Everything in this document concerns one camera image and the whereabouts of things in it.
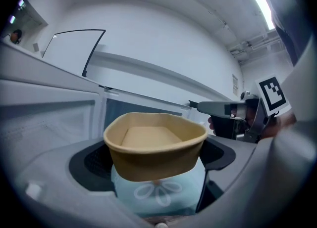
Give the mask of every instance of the pillow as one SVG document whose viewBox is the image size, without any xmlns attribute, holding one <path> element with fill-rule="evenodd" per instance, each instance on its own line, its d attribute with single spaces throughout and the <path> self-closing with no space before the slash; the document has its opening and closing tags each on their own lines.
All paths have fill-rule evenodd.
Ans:
<svg viewBox="0 0 317 228">
<path fill-rule="evenodd" d="M 205 179 L 200 160 L 183 174 L 154 182 L 131 182 L 111 169 L 118 199 L 140 217 L 194 215 Z"/>
</svg>

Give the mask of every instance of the food container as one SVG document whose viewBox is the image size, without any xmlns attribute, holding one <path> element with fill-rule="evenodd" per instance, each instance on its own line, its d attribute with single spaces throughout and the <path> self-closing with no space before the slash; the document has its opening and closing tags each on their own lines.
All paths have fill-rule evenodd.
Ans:
<svg viewBox="0 0 317 228">
<path fill-rule="evenodd" d="M 191 170 L 207 135 L 204 126 L 180 116 L 128 113 L 106 128 L 104 141 L 118 174 L 143 182 Z"/>
</svg>

